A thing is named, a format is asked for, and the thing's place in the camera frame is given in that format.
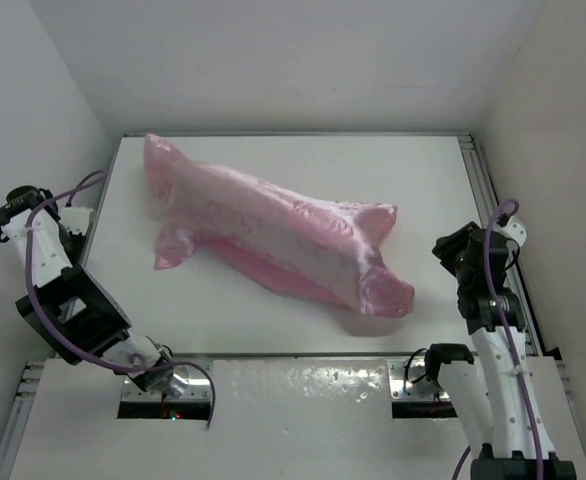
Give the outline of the pink satin pillowcase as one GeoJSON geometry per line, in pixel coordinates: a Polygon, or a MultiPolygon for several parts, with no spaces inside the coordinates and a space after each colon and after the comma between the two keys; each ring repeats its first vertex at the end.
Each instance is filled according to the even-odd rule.
{"type": "Polygon", "coordinates": [[[381,245],[397,220],[386,203],[307,197],[228,167],[188,159],[167,139],[144,138],[143,169],[164,205],[155,267],[211,249],[278,294],[379,317],[412,312],[415,289],[385,264],[381,245]]]}

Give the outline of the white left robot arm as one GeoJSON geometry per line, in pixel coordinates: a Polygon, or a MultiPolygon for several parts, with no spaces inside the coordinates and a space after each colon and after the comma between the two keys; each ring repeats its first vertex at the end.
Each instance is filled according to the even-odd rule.
{"type": "Polygon", "coordinates": [[[32,288],[16,301],[21,317],[62,359],[84,358],[65,343],[108,364],[144,392],[167,394],[173,368],[170,351],[130,332],[131,323],[103,287],[80,264],[93,210],[60,208],[52,193],[17,187],[0,207],[0,243],[11,242],[31,275],[32,288]]]}

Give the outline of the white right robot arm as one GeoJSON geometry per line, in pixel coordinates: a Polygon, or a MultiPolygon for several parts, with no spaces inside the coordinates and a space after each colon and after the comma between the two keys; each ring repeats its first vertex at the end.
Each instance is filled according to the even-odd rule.
{"type": "Polygon", "coordinates": [[[559,458],[537,405],[527,366],[521,303],[505,285],[510,238],[471,222],[437,239],[432,250],[457,281],[457,308],[472,344],[421,349],[423,373],[404,365],[402,389],[422,397],[446,393],[465,433],[473,479],[574,479],[559,458]]]}

